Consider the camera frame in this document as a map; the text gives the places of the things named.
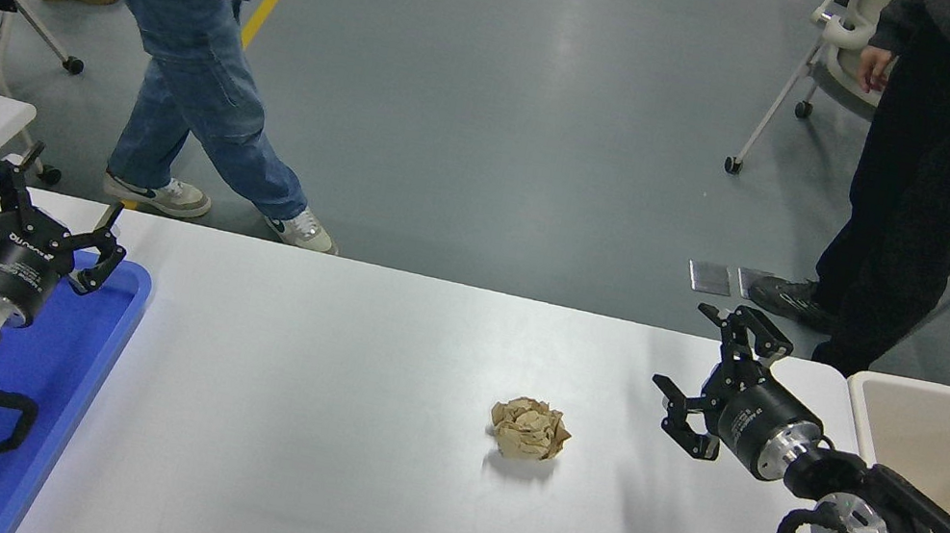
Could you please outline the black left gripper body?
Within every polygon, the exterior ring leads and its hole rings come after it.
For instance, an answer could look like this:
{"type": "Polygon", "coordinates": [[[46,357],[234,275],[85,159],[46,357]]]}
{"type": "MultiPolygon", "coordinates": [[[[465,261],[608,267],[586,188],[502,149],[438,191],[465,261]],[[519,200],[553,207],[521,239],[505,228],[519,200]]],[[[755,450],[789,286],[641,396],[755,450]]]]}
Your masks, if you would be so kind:
{"type": "Polygon", "coordinates": [[[32,323],[61,278],[74,269],[74,255],[46,231],[24,233],[10,216],[0,215],[0,299],[11,318],[32,323]]]}

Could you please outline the person's right hand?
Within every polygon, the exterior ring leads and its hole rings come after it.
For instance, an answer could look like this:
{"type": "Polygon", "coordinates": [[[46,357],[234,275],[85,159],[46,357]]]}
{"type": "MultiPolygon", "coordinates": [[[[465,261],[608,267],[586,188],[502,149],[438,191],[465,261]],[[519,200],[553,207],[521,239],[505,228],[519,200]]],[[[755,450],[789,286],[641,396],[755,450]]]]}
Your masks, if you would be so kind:
{"type": "Polygon", "coordinates": [[[865,46],[860,53],[858,84],[864,92],[882,92],[887,86],[889,71],[895,55],[880,47],[865,46]]]}

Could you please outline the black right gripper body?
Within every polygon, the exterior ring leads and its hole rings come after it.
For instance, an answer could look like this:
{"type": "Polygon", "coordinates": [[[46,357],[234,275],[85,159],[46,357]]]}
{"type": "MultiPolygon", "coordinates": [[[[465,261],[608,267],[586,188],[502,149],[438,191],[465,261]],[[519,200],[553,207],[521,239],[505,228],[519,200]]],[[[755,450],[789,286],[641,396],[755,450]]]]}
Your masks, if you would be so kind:
{"type": "Polygon", "coordinates": [[[727,400],[719,438],[758,480],[782,480],[806,449],[811,411],[778,383],[763,381],[727,400]]]}

